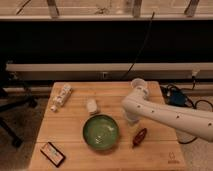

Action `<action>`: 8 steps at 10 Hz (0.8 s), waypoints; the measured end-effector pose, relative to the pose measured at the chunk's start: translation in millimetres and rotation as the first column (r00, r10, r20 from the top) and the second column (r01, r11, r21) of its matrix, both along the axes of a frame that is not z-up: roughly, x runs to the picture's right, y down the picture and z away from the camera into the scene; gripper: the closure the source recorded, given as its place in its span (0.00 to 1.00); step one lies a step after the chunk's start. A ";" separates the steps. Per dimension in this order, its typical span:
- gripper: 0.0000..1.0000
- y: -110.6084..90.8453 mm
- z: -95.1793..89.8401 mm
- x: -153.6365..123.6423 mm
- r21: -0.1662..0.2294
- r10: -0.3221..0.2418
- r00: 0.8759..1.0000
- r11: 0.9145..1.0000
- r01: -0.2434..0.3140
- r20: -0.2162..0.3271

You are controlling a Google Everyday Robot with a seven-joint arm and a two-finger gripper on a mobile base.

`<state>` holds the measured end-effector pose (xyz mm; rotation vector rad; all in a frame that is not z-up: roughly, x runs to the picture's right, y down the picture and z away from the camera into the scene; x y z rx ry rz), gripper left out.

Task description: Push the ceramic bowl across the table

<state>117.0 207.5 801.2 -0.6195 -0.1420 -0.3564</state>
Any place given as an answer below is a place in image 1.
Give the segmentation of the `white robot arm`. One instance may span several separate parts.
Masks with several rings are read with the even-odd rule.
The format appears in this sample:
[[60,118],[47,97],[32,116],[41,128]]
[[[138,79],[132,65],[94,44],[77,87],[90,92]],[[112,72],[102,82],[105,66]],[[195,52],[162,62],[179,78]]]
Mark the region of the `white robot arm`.
[[140,117],[213,142],[213,112],[158,104],[148,100],[149,91],[137,86],[122,101],[126,119],[137,123]]

